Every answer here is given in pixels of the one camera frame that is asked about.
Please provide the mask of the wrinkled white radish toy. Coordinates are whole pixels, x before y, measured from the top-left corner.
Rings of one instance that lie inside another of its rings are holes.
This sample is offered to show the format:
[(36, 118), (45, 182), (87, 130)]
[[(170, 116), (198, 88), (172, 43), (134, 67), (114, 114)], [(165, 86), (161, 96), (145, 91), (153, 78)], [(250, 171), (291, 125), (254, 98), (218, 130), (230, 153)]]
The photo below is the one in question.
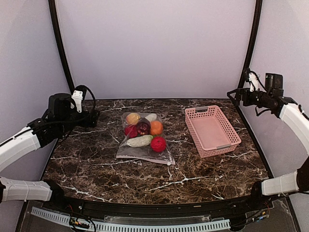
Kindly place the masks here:
[(152, 140), (149, 139), (148, 135), (143, 135), (140, 137), (128, 139), (126, 145), (130, 147), (143, 147), (149, 145), (151, 141)]

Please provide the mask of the red tomato toy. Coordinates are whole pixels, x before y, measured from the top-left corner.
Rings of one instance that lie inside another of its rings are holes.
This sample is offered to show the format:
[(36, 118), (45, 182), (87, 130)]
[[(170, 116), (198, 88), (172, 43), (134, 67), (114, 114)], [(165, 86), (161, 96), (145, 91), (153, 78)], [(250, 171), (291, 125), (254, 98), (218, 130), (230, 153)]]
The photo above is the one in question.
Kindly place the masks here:
[(150, 147), (154, 152), (162, 152), (166, 149), (167, 143), (163, 137), (157, 136), (152, 139)]

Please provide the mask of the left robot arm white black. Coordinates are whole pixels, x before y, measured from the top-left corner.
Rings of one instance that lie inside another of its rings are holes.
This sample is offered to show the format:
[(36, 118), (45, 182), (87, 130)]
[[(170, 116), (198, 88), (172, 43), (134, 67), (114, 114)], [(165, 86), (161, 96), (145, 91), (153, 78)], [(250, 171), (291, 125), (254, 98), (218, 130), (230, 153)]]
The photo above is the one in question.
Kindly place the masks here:
[[(90, 111), (82, 102), (90, 89), (78, 86), (72, 94), (58, 93), (49, 97), (43, 116), (28, 123), (20, 132), (0, 144), (0, 169), (4, 170), (28, 153), (43, 148), (56, 139), (65, 139), (75, 127), (94, 128), (100, 112), (96, 100)], [(24, 181), (0, 178), (0, 200), (44, 201), (58, 211), (68, 207), (63, 189), (54, 181)]]

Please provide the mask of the red round fruit toy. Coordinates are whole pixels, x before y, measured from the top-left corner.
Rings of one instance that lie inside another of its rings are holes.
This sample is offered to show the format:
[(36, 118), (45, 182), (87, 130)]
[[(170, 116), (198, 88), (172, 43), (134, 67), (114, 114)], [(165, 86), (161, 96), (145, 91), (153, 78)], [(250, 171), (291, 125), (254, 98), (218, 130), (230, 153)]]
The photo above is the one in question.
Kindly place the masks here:
[(124, 133), (125, 133), (125, 136), (128, 139), (137, 137), (138, 136), (137, 126), (136, 125), (129, 125), (129, 126), (125, 127)]

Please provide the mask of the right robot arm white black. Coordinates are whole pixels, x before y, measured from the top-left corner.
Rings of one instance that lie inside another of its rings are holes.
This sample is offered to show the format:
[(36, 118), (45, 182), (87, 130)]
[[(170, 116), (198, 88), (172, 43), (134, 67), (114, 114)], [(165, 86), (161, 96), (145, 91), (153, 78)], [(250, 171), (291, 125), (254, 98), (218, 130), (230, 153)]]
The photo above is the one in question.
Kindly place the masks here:
[(281, 74), (258, 75), (246, 68), (240, 87), (227, 92), (235, 106), (249, 109), (253, 127), (264, 146), (273, 178), (256, 181), (246, 200), (256, 210), (279, 196), (309, 192), (309, 116), (304, 107), (286, 97)]

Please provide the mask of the yellow peach toy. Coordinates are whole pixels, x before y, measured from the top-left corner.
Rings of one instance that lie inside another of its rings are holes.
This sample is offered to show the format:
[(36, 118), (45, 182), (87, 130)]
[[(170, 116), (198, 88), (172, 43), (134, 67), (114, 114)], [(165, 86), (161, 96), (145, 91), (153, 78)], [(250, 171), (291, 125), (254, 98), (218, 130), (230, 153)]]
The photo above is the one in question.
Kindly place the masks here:
[(140, 120), (140, 115), (138, 113), (130, 113), (126, 116), (126, 122), (129, 125), (136, 125)]

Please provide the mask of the clear zip top bag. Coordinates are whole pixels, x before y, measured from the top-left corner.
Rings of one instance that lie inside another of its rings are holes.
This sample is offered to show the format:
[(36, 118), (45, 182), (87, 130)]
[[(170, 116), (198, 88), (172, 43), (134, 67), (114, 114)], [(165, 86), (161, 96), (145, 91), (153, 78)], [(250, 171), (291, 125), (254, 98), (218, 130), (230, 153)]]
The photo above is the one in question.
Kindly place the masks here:
[(125, 137), (116, 158), (140, 159), (167, 166), (176, 164), (159, 114), (126, 112), (122, 114), (121, 121)]

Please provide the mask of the smooth white radish toy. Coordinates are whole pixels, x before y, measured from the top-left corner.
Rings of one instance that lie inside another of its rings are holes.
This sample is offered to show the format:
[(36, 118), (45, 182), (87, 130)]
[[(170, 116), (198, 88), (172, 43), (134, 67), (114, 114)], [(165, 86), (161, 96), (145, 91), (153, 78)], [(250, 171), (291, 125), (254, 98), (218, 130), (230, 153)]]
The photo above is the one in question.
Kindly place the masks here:
[(149, 122), (155, 121), (157, 119), (157, 114), (151, 113), (145, 117)]

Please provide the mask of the orange fruit toy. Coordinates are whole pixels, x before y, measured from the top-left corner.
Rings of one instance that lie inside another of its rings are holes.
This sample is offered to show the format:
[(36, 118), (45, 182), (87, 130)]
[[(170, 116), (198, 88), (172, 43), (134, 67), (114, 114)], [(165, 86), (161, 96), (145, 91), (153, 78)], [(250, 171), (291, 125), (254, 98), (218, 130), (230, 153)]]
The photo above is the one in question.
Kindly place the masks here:
[(150, 129), (150, 134), (155, 136), (155, 135), (161, 135), (163, 132), (163, 124), (160, 121), (152, 121), (151, 122), (151, 129)]

